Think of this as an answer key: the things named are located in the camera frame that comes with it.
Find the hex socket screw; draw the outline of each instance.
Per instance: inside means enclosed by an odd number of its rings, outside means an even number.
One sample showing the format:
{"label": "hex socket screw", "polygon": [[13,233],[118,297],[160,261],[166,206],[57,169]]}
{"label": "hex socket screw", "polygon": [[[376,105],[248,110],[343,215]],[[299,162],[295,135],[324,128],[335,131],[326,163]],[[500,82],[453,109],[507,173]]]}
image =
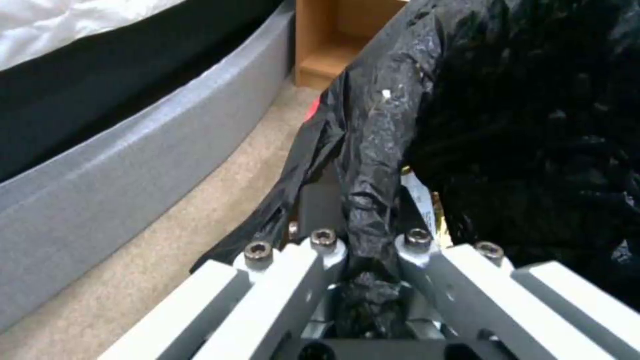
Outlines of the hex socket screw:
{"label": "hex socket screw", "polygon": [[273,247],[264,241],[253,241],[244,248],[244,262],[252,270],[264,270],[273,263]]}
{"label": "hex socket screw", "polygon": [[298,239],[298,231],[299,231],[298,222],[297,221],[290,222],[289,223],[289,240],[290,241],[294,241]]}
{"label": "hex socket screw", "polygon": [[318,229],[311,233],[311,248],[322,255],[329,255],[335,251],[338,238],[331,229]]}
{"label": "hex socket screw", "polygon": [[474,247],[480,255],[491,261],[495,266],[502,266],[504,250],[501,247],[488,241],[480,241],[479,243],[476,243]]}
{"label": "hex socket screw", "polygon": [[404,235],[404,244],[416,252],[428,252],[432,242],[431,233],[424,229],[411,229]]}

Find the black mattress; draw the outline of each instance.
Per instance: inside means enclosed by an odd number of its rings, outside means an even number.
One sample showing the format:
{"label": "black mattress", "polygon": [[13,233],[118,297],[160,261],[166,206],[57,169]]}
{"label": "black mattress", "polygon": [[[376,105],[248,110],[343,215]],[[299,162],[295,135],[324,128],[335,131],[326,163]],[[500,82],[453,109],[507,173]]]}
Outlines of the black mattress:
{"label": "black mattress", "polygon": [[0,183],[144,110],[242,44],[280,0],[186,0],[0,72]]}

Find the beige carpet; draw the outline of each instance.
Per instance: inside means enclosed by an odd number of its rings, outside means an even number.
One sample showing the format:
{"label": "beige carpet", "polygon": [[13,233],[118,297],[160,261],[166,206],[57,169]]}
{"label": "beige carpet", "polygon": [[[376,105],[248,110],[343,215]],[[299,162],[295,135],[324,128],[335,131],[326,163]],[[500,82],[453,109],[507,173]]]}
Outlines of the beige carpet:
{"label": "beige carpet", "polygon": [[262,122],[203,183],[137,238],[0,336],[1,359],[95,359],[188,276],[280,177],[319,92],[287,82]]}

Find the metal bracket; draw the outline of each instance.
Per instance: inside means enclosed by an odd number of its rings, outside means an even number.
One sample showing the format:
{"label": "metal bracket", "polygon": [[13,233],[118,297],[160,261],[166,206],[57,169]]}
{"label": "metal bracket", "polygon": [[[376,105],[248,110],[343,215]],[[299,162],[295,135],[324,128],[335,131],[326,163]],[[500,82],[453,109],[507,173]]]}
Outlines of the metal bracket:
{"label": "metal bracket", "polygon": [[100,356],[185,359],[249,291],[246,272],[208,261]]}
{"label": "metal bracket", "polygon": [[555,261],[511,277],[616,359],[640,359],[640,316],[609,294]]}
{"label": "metal bracket", "polygon": [[270,359],[288,336],[300,336],[326,287],[317,252],[288,245],[194,359]]}
{"label": "metal bracket", "polygon": [[470,245],[433,254],[410,277],[462,338],[490,332],[519,359],[612,359]]}

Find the gray bed frame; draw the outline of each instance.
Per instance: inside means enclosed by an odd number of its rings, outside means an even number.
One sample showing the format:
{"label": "gray bed frame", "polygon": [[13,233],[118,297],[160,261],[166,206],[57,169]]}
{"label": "gray bed frame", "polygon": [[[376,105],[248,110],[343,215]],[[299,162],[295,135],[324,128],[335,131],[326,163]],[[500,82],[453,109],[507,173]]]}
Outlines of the gray bed frame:
{"label": "gray bed frame", "polygon": [[289,75],[293,18],[287,0],[190,84],[0,184],[0,331],[134,238],[231,155]]}

